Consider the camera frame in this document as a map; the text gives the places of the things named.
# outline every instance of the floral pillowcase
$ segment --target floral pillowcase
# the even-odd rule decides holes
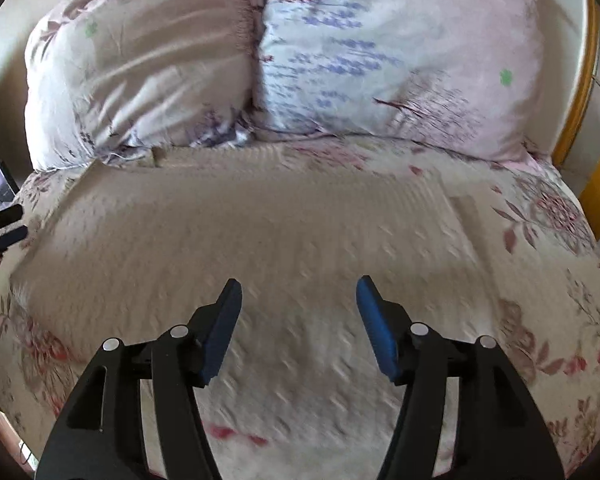
[[[348,132],[521,160],[542,65],[537,0],[267,0],[264,140]]]
[[[25,51],[35,170],[242,142],[251,0],[65,0]]]

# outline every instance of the blue gripper pad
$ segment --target blue gripper pad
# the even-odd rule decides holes
[[[235,323],[242,307],[242,287],[234,279],[226,282],[224,289],[218,297],[218,301],[211,305],[214,309],[215,321],[202,343],[205,362],[200,377],[205,384],[218,375],[224,354],[229,347],[231,336],[234,333]]]
[[[398,342],[411,326],[411,319],[400,304],[382,299],[369,276],[358,280],[356,303],[380,371],[393,382],[401,375]]]

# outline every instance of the metal screw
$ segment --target metal screw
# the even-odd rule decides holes
[[[490,335],[483,335],[480,338],[480,344],[485,348],[496,348],[498,346],[496,340]]]
[[[411,325],[411,333],[415,335],[427,335],[429,327],[424,323],[414,323]]]
[[[173,338],[181,338],[189,333],[189,329],[184,325],[176,325],[169,332]]]
[[[118,341],[115,337],[112,337],[110,339],[107,339],[103,344],[102,344],[102,348],[107,351],[107,352],[111,352],[112,350],[115,350],[116,348],[118,348],[120,346],[120,341]]]

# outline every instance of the bedspread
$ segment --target bedspread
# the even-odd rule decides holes
[[[0,405],[37,456],[104,338],[154,338],[231,276],[243,313],[198,393],[225,478],[375,477],[402,391],[357,318],[365,273],[445,336],[497,338],[567,472],[599,439],[600,253],[551,166],[362,136],[156,151],[145,164],[34,174],[18,196],[30,235],[0,262]]]

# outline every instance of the blue floral pillowcase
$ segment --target blue floral pillowcase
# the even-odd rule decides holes
[[[263,20],[262,139],[363,133],[524,157],[537,0],[266,0]]]

